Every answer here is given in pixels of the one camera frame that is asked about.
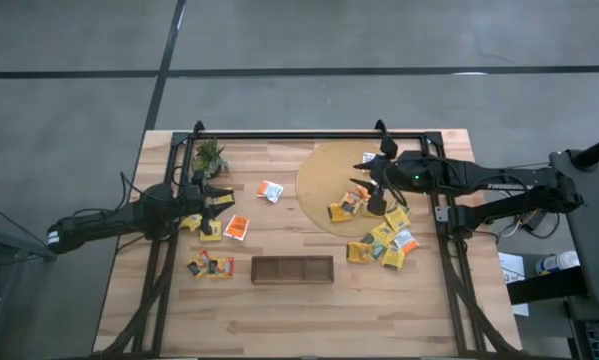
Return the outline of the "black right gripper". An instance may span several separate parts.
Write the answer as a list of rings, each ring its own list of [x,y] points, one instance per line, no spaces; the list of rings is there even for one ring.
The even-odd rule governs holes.
[[[370,171],[370,177],[374,182],[353,178],[350,178],[350,181],[371,194],[368,209],[375,215],[383,215],[387,210],[387,201],[384,199],[385,190],[390,192],[398,204],[405,205],[405,198],[396,188],[394,179],[397,167],[393,160],[397,150],[397,144],[388,135],[384,135],[380,144],[380,153],[364,153],[362,162],[354,165],[355,169]]]

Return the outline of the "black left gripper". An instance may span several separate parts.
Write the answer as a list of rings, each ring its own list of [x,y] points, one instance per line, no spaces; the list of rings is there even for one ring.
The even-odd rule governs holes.
[[[210,197],[219,198],[223,196],[232,196],[234,191],[231,188],[210,187]],[[215,219],[225,210],[232,206],[232,202],[213,203],[209,205],[208,210],[208,183],[203,171],[194,171],[190,176],[187,186],[187,198],[192,200],[192,209],[196,214],[201,215],[201,230],[204,235],[212,234],[210,218]]]

